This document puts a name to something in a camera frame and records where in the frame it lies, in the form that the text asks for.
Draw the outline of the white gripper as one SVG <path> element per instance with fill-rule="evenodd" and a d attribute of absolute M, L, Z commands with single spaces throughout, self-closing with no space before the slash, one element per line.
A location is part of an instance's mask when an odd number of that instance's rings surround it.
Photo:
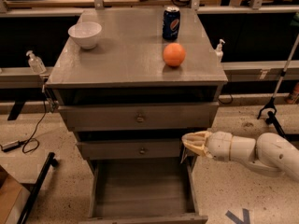
<path fill-rule="evenodd" d="M 198 156 L 212 157 L 215 161 L 229 161 L 232 138 L 231 133 L 201 131 L 184 134 L 182 142 L 188 150 Z"/>

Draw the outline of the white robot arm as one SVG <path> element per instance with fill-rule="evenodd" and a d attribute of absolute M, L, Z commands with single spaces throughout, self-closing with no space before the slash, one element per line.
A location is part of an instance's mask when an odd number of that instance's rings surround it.
<path fill-rule="evenodd" d="M 194 154 L 214 161 L 241 163 L 260 175 L 285 174 L 299 181 L 299 150 L 275 133 L 263 133 L 257 139 L 227 132 L 186 133 L 182 144 Z"/>

